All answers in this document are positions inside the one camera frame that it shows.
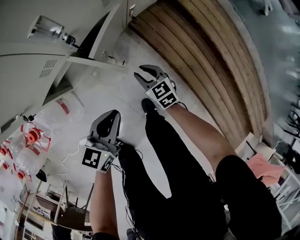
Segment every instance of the pink cloth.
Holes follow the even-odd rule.
[[[262,177],[262,182],[268,187],[279,181],[285,167],[272,165],[266,161],[261,153],[257,153],[247,161],[248,167],[256,178]]]

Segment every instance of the vent grille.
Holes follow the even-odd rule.
[[[57,60],[48,60],[42,70],[39,78],[47,77],[52,72],[53,67],[55,66]]]
[[[111,2],[112,0],[102,0],[102,5],[104,7],[107,7],[107,5]]]

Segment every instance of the person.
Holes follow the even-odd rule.
[[[216,176],[212,184],[174,128],[149,99],[142,101],[146,135],[166,173],[172,196],[165,198],[151,182],[135,148],[119,153],[125,172],[124,193],[140,237],[159,239],[264,239],[281,235],[276,201],[230,143],[211,124],[179,104],[167,112],[205,155]],[[224,204],[230,211],[227,225]],[[97,172],[90,222],[95,240],[117,240],[118,228],[111,170]]]

